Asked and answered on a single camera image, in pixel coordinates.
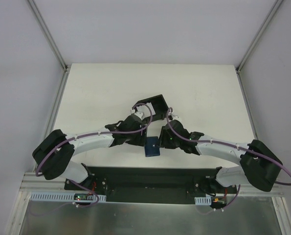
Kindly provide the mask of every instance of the blue object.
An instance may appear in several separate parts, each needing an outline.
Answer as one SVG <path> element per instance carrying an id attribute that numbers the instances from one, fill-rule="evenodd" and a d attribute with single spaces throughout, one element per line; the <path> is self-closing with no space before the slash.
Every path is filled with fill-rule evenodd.
<path id="1" fill-rule="evenodd" d="M 146 157 L 159 156 L 160 150 L 158 137 L 157 136 L 147 137 L 144 149 Z"/>

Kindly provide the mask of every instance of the gray wall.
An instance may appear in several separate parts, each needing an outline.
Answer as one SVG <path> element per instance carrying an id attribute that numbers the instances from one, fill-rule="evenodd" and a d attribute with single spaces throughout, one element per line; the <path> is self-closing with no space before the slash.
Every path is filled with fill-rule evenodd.
<path id="1" fill-rule="evenodd" d="M 275 0 L 35 0 L 66 63 L 237 65 Z"/>
<path id="2" fill-rule="evenodd" d="M 62 75 L 26 2 L 0 0 L 0 234 Z"/>
<path id="3" fill-rule="evenodd" d="M 258 137 L 291 170 L 291 0 L 286 0 L 241 72 Z M 282 174 L 281 178 L 290 179 Z M 291 187 L 286 187 L 291 212 Z"/>

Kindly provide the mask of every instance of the metal sheet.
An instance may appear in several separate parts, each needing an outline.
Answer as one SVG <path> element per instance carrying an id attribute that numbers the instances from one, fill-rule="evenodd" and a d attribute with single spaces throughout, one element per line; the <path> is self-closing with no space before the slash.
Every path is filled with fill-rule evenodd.
<path id="1" fill-rule="evenodd" d="M 61 203 L 29 202 L 34 213 Z M 224 212 L 201 215 L 194 205 L 101 203 L 77 209 L 67 205 L 42 217 L 25 215 L 21 234 L 94 235 L 280 235 L 271 198 L 239 197 Z"/>

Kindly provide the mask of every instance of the white table surface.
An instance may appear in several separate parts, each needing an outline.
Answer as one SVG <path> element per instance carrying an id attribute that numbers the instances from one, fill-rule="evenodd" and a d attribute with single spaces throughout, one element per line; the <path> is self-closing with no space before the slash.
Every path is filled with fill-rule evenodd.
<path id="1" fill-rule="evenodd" d="M 189 132 L 251 142 L 254 138 L 233 66 L 164 64 L 72 64 L 54 129 L 68 133 L 97 130 L 130 114 L 141 99 L 163 94 Z M 166 121 L 149 126 L 159 136 Z M 211 156 L 160 149 L 145 157 L 144 148 L 124 144 L 79 154 L 73 161 L 89 166 L 215 168 L 233 163 Z"/>

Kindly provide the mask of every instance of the white panel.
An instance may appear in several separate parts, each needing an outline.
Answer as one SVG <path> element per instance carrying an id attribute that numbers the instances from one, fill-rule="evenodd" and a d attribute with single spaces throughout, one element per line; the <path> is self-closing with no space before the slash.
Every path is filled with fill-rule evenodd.
<path id="1" fill-rule="evenodd" d="M 0 235 L 32 169 L 61 77 L 26 2 L 0 1 Z"/>
<path id="2" fill-rule="evenodd" d="M 258 137 L 291 170 L 291 0 L 283 3 L 241 76 Z M 285 192 L 291 211 L 291 187 Z"/>
<path id="3" fill-rule="evenodd" d="M 238 65 L 275 0 L 37 0 L 67 63 Z"/>
<path id="4" fill-rule="evenodd" d="M 251 142 L 253 133 L 233 66 L 73 64 L 55 128 L 81 133 L 116 123 L 138 101 L 163 94 L 188 131 L 233 142 Z M 148 136 L 159 136 L 166 121 L 153 122 Z M 234 163 L 209 156 L 161 149 L 145 157 L 140 146 L 94 149 L 73 158 L 87 165 L 215 168 Z"/>

